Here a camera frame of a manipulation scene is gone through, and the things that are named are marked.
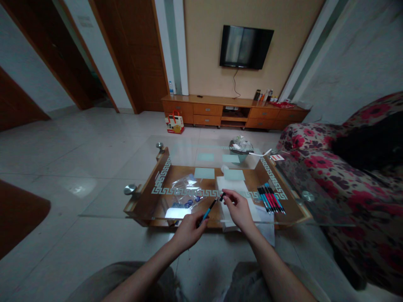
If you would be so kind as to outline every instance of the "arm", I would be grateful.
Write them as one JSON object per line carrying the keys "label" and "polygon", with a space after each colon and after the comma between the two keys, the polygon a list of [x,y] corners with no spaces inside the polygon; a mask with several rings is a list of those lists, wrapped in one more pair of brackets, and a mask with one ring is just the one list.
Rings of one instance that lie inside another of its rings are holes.
{"label": "arm", "polygon": [[200,239],[207,228],[208,222],[208,219],[204,220],[201,226],[197,228],[203,214],[202,212],[197,212],[186,215],[172,239],[133,275],[109,293],[103,299],[103,302],[141,301],[150,286],[159,279],[167,267]]}
{"label": "arm", "polygon": [[235,191],[224,189],[223,192],[232,220],[246,235],[273,299],[276,302],[316,301],[255,226],[247,200]]}

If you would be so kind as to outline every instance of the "hand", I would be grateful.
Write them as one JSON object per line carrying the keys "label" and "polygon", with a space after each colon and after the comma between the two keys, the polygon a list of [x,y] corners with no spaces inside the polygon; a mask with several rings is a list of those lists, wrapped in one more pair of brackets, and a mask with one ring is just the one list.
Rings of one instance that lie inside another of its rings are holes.
{"label": "hand", "polygon": [[175,232],[175,235],[170,240],[180,254],[194,246],[206,230],[208,218],[206,218],[198,227],[200,221],[203,219],[203,216],[204,213],[199,211],[193,214],[185,215],[183,218],[181,224]]}
{"label": "hand", "polygon": [[232,220],[241,231],[245,232],[248,228],[254,227],[255,224],[246,198],[232,190],[223,189],[222,191],[226,194],[224,204],[227,205]]}

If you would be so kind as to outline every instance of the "drawer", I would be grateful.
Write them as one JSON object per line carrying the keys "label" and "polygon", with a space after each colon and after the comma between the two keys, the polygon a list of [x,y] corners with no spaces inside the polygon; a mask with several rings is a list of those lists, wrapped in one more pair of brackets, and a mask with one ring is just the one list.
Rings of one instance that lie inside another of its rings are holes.
{"label": "drawer", "polygon": [[249,118],[274,120],[280,109],[252,108]]}
{"label": "drawer", "polygon": [[285,127],[287,127],[290,124],[295,123],[294,121],[282,121],[282,120],[276,120],[274,121],[272,128],[273,130],[284,130]]}
{"label": "drawer", "polygon": [[222,115],[222,106],[208,104],[193,104],[193,114],[196,115]]}
{"label": "drawer", "polygon": [[280,110],[277,116],[277,120],[292,120],[294,122],[302,122],[308,111],[296,111],[296,110]]}
{"label": "drawer", "polygon": [[193,124],[193,104],[184,102],[162,101],[162,105],[164,106],[164,111],[166,113],[172,114],[172,111],[178,110],[179,114],[183,118],[183,123]]}
{"label": "drawer", "polygon": [[[172,112],[165,112],[165,117],[172,115]],[[184,124],[193,124],[193,115],[181,115]]]}
{"label": "drawer", "polygon": [[271,129],[274,120],[264,120],[264,119],[249,119],[246,122],[245,127],[247,128],[262,128]]}
{"label": "drawer", "polygon": [[221,117],[211,115],[193,115],[193,123],[196,125],[219,126],[221,123]]}

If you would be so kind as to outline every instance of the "person's left hand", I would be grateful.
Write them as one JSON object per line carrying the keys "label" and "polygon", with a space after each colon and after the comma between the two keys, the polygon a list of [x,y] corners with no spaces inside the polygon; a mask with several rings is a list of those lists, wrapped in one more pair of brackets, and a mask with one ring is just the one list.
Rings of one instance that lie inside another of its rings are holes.
{"label": "person's left hand", "polygon": [[190,249],[200,239],[203,232],[207,228],[208,218],[198,227],[200,221],[203,219],[204,213],[202,211],[185,215],[181,224],[175,232],[170,242],[179,253],[183,253]]}

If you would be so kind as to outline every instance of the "floral sofa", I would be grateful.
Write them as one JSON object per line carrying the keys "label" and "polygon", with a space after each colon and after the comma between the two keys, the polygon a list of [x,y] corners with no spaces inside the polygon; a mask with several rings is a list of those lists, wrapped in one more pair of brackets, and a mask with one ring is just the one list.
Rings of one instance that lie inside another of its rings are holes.
{"label": "floral sofa", "polygon": [[391,94],[363,107],[341,126],[291,124],[277,145],[307,168],[354,221],[356,227],[324,228],[344,261],[364,280],[399,295],[403,295],[402,169],[371,171],[389,184],[386,187],[333,154],[331,145],[356,127],[373,125],[402,110],[403,92]]}

